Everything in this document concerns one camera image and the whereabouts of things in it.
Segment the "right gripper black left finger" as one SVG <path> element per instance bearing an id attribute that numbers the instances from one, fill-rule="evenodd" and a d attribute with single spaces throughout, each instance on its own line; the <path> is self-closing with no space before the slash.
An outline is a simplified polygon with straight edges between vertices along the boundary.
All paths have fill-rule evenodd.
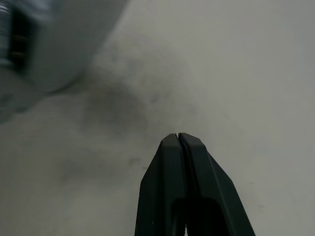
<path id="1" fill-rule="evenodd" d="M 141 180 L 134 236 L 185 236 L 185 198 L 183 151 L 169 134 Z"/>

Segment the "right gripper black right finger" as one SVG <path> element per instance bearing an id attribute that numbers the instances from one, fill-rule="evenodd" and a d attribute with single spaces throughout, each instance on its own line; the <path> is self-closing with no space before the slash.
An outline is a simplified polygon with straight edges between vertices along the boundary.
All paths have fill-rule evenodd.
<path id="1" fill-rule="evenodd" d="M 236 188 L 202 141 L 179 134 L 187 180 L 188 236 L 255 236 Z"/>

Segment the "motor stator with copper windings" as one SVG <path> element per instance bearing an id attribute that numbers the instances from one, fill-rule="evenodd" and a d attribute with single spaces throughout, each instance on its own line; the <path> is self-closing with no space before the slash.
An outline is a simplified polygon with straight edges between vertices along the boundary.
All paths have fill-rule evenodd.
<path id="1" fill-rule="evenodd" d="M 0 123 L 72 84 L 129 0 L 0 0 Z"/>

